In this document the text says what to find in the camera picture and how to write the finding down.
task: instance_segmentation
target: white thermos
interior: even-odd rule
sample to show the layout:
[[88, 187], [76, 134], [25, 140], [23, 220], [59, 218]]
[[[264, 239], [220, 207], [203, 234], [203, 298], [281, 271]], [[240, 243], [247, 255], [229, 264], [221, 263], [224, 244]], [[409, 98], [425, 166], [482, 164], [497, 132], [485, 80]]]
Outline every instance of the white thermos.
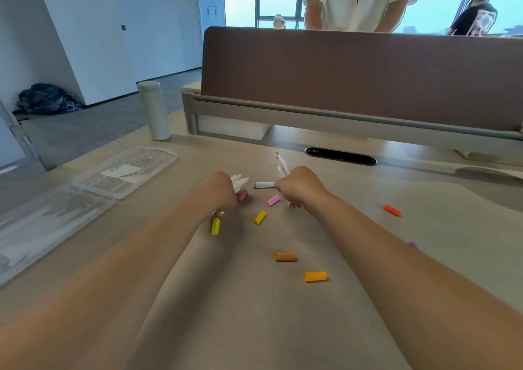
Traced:
[[157, 141], [167, 140], [171, 137], [171, 131], [167, 123], [167, 111], [165, 110], [160, 82], [140, 82], [138, 83], [138, 90], [147, 114], [151, 139]]

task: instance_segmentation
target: clear plastic tray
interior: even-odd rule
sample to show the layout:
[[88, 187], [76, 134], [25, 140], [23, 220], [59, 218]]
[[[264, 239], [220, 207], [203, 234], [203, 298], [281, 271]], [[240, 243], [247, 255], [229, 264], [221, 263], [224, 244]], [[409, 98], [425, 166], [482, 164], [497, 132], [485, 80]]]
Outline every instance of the clear plastic tray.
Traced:
[[82, 173], [74, 184], [94, 194], [124, 199], [176, 159], [175, 153], [164, 148], [136, 147]]
[[0, 216], [0, 286], [115, 203], [66, 184]]

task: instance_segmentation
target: white wall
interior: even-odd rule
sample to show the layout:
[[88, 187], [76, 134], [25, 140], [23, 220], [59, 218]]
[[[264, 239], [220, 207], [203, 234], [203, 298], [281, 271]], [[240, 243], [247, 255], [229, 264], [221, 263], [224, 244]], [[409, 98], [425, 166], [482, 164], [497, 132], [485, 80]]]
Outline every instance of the white wall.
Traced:
[[87, 104], [136, 91], [114, 0], [45, 0], [45, 4]]
[[0, 0], [0, 102], [14, 110], [37, 82], [81, 95], [44, 1]]
[[197, 0], [115, 0], [137, 81], [201, 67]]

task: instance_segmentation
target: brown desk partition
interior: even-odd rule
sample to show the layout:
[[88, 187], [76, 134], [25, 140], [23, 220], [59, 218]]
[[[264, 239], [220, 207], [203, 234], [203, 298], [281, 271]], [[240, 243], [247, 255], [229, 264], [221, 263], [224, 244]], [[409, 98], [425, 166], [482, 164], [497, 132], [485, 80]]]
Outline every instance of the brown desk partition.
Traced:
[[519, 130], [522, 77], [517, 39], [210, 27], [201, 93]]

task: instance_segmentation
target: beige desk surface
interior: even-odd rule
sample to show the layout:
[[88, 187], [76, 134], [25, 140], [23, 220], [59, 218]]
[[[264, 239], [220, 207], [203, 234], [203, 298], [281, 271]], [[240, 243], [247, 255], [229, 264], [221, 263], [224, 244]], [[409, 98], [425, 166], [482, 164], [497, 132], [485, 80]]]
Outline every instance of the beige desk surface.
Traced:
[[[277, 177], [274, 145], [290, 166], [313, 169], [327, 188], [406, 242], [523, 311], [522, 169], [463, 161], [451, 151], [274, 127], [261, 145], [190, 136], [182, 111], [173, 136], [147, 128], [68, 163], [46, 184], [135, 145], [166, 147], [180, 159], [0, 289], [0, 321], [29, 306], [128, 231], [222, 169], [252, 181]], [[367, 167], [309, 157], [307, 144], [363, 152]], [[273, 189], [253, 190], [226, 212], [219, 236], [204, 223], [173, 268], [140, 333], [130, 369], [408, 369], [355, 275], [317, 221], [283, 203]], [[382, 210], [389, 203], [404, 213]], [[267, 212], [260, 226], [252, 220]], [[297, 254], [276, 263], [275, 251]], [[329, 281], [306, 284], [305, 271]]]

